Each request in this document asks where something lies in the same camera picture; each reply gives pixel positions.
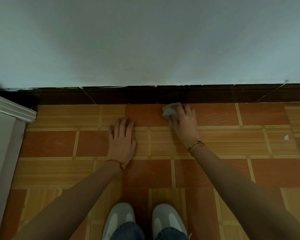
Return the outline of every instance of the blue jeans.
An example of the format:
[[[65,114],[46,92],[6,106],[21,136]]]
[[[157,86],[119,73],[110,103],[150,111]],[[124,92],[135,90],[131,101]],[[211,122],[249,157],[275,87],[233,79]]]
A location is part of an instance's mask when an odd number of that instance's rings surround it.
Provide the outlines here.
[[[126,222],[119,226],[110,240],[145,240],[141,228],[134,222]],[[155,240],[189,240],[186,234],[173,227],[162,229]]]

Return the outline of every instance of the wall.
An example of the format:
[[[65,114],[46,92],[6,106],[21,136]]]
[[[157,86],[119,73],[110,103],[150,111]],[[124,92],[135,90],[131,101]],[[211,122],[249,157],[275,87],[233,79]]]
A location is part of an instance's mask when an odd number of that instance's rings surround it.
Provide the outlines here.
[[[300,83],[300,0],[0,0],[0,87]]]

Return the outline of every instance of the gray rag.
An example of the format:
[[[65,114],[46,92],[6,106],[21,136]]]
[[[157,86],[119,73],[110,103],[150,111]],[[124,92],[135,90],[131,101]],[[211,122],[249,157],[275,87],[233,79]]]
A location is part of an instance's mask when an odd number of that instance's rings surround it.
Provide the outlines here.
[[[179,105],[181,105],[180,102],[173,103],[173,104],[168,104],[168,105],[165,105],[162,108],[162,117],[164,117],[165,119],[167,119],[171,125],[173,125],[172,117],[176,117],[177,120],[179,121],[179,116],[178,116],[178,113],[177,113],[177,111],[175,109],[175,107],[179,106]]]

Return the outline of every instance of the person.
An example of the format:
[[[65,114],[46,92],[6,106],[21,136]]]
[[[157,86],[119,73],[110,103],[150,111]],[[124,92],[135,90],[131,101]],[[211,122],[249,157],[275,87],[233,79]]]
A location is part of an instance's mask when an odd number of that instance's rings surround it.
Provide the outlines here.
[[[189,105],[176,107],[179,120],[173,118],[173,129],[189,153],[204,170],[220,197],[235,215],[250,239],[300,239],[300,223],[286,209],[278,206],[254,182],[244,177],[204,144],[196,125],[196,113]],[[15,240],[69,239],[97,199],[131,160],[136,139],[134,122],[125,128],[126,118],[109,127],[107,162],[96,172],[56,198],[19,233]],[[152,213],[152,233],[156,240],[185,240],[187,232],[176,210],[169,205],[157,206]],[[115,205],[104,227],[103,240],[143,240],[144,234],[135,223],[132,207]]]

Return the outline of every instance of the gray sneaker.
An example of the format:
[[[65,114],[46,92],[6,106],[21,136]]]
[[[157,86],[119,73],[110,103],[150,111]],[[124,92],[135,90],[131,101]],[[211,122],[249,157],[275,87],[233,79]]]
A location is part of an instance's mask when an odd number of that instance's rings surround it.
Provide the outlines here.
[[[182,222],[178,212],[168,204],[160,204],[153,210],[152,213],[152,235],[153,239],[156,238],[158,233],[167,227],[173,227],[180,232],[187,234],[185,225]]]
[[[128,203],[116,204],[110,211],[101,239],[109,240],[115,230],[126,222],[136,222],[132,206]]]

